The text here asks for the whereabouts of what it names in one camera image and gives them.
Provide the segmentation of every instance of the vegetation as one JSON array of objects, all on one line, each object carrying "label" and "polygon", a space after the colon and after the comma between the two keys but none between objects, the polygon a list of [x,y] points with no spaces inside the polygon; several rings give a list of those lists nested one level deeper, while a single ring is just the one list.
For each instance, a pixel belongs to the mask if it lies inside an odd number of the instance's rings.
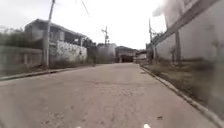
[{"label": "vegetation", "polygon": [[181,67],[168,63],[156,63],[144,67],[169,81],[178,90],[224,119],[224,101],[222,100],[224,68],[222,64],[198,59],[197,61],[183,62]]},{"label": "vegetation", "polygon": [[22,30],[15,30],[14,32],[0,33],[1,46],[25,47],[25,48],[40,48],[35,46],[36,43],[31,43],[28,36]]}]

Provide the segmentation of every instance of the roof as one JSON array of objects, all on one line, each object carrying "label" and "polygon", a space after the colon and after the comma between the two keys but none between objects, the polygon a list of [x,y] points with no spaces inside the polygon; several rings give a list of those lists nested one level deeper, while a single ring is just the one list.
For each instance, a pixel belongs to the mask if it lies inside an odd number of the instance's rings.
[{"label": "roof", "polygon": [[[29,26],[32,25],[32,24],[36,24],[36,23],[38,23],[38,22],[44,22],[44,23],[47,23],[46,20],[36,19],[36,20],[30,22],[29,24],[27,24],[27,25],[25,26],[25,28],[26,28],[26,27],[29,27]],[[71,31],[71,30],[69,30],[69,29],[67,29],[67,28],[65,28],[65,27],[63,27],[63,26],[61,26],[61,25],[55,24],[55,23],[51,23],[51,26],[60,28],[60,29],[62,29],[63,31],[72,33],[72,34],[74,34],[74,35],[87,37],[86,35],[83,35],[83,34],[78,33],[78,32]]]},{"label": "roof", "polygon": [[146,54],[146,50],[145,49],[142,49],[142,50],[139,50],[136,52],[137,55],[140,55],[140,54]]},{"label": "roof", "polygon": [[118,46],[116,49],[126,49],[126,50],[129,50],[129,51],[137,51],[136,49],[128,48],[128,47],[125,47],[125,46]]}]

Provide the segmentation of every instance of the street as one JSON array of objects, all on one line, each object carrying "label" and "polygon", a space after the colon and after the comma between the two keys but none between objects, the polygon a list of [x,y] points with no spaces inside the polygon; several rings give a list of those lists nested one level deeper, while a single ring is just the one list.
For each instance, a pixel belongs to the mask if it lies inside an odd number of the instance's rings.
[{"label": "street", "polygon": [[215,128],[137,64],[0,82],[0,128]]}]

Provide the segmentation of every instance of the overcast sky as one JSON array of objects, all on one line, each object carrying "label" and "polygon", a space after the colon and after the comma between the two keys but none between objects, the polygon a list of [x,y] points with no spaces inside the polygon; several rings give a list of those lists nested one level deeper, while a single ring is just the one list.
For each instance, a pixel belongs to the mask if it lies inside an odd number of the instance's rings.
[{"label": "overcast sky", "polygon": [[[149,42],[149,17],[162,0],[56,0],[52,21],[104,42],[101,29],[108,26],[110,43],[144,49]],[[51,0],[0,0],[0,26],[24,28],[37,18],[47,19]],[[157,32],[165,30],[163,16],[152,19]]]}]

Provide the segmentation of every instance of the utility pole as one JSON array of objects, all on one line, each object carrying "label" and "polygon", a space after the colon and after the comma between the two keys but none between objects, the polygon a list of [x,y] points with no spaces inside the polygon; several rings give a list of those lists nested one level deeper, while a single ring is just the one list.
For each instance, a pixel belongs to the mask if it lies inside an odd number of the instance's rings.
[{"label": "utility pole", "polygon": [[149,18],[149,34],[150,34],[150,43],[152,43],[152,27],[151,27],[150,18]]},{"label": "utility pole", "polygon": [[151,27],[151,20],[149,18],[149,34],[150,34],[150,43],[152,45],[152,50],[153,50],[153,59],[156,60],[157,58],[157,48],[156,48],[156,44],[152,44],[152,27]]},{"label": "utility pole", "polygon": [[46,31],[43,39],[43,65],[45,68],[49,68],[49,35],[50,35],[50,27],[51,27],[51,18],[54,9],[55,0],[52,0],[51,9],[49,13],[49,18],[47,21]]},{"label": "utility pole", "polygon": [[107,44],[107,39],[108,39],[108,32],[107,32],[107,26],[105,30],[102,30],[102,32],[105,32],[105,45]]}]

